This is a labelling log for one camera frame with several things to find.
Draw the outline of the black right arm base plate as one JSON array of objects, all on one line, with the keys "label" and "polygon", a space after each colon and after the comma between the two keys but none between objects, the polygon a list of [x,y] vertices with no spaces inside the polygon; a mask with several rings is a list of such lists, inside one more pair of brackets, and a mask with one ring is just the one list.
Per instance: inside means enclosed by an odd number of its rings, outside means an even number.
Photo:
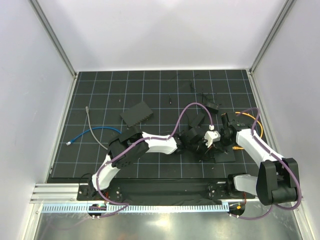
[{"label": "black right arm base plate", "polygon": [[255,196],[243,191],[238,191],[229,186],[225,181],[211,182],[208,184],[208,197],[212,200],[229,199],[254,199]]}]

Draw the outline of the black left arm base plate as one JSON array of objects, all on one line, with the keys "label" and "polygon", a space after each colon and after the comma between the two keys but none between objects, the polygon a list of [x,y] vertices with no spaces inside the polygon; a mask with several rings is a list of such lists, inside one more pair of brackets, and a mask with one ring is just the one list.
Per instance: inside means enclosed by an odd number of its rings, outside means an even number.
[{"label": "black left arm base plate", "polygon": [[[109,186],[106,189],[101,190],[101,193],[105,198],[112,201],[122,201],[121,188],[119,186]],[[91,188],[88,184],[82,184],[78,188],[77,197],[78,201],[103,201],[104,198],[99,194],[97,190]]]}]

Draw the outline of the black network switch box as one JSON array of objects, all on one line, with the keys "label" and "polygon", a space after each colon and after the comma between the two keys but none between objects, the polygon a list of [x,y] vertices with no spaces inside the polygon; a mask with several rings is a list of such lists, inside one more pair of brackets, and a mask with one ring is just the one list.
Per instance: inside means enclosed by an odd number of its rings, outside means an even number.
[{"label": "black network switch box", "polygon": [[120,117],[128,128],[136,126],[153,115],[153,111],[144,102],[140,102],[133,107],[125,110]]}]

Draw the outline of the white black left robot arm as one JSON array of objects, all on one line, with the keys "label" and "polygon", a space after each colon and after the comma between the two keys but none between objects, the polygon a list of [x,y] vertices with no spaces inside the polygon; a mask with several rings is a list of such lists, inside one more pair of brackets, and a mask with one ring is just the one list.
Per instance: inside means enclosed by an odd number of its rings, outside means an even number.
[{"label": "white black left robot arm", "polygon": [[189,151],[202,156],[219,139],[213,125],[208,130],[196,126],[172,135],[154,135],[131,127],[111,140],[102,165],[91,177],[88,194],[94,200],[103,199],[117,173],[144,154],[181,155]]}]

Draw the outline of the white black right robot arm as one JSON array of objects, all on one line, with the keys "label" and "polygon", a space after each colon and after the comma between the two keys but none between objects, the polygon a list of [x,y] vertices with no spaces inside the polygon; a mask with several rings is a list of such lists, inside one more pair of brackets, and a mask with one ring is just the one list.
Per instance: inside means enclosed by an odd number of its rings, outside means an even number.
[{"label": "white black right robot arm", "polygon": [[230,174],[225,192],[237,198],[243,192],[256,196],[265,206],[296,202],[291,210],[302,201],[299,167],[294,158],[285,158],[266,144],[254,129],[240,126],[225,126],[220,130],[221,143],[242,147],[259,167],[258,175],[248,173]]}]

